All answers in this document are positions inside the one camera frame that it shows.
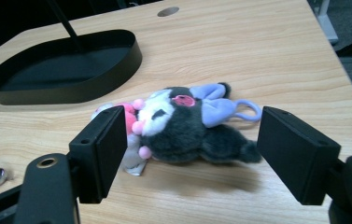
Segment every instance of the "wooden table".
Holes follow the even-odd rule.
[[[179,7],[171,16],[161,10]],[[144,60],[112,93],[76,105],[0,105],[0,166],[22,183],[26,165],[67,153],[96,107],[148,97],[167,86],[220,81],[232,98],[287,110],[352,155],[352,84],[306,1],[163,1],[71,22],[79,35],[134,32]],[[67,37],[60,25],[23,32],[0,47],[0,63],[38,43]],[[259,125],[233,122],[250,139]],[[83,223],[328,223],[331,199],[302,206],[266,161],[173,165],[150,161],[143,175],[119,172],[107,199],[82,204]]]

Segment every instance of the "black tray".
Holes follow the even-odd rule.
[[[90,101],[115,90],[137,71],[142,54],[135,36],[111,30],[57,39],[0,64],[0,104],[47,105]]]

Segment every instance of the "plush ear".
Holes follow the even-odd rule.
[[[223,84],[208,84],[198,87],[191,87],[190,92],[194,98],[215,100],[227,94],[227,88]]]
[[[228,99],[203,100],[202,122],[206,128],[215,127],[236,112],[237,104]]]

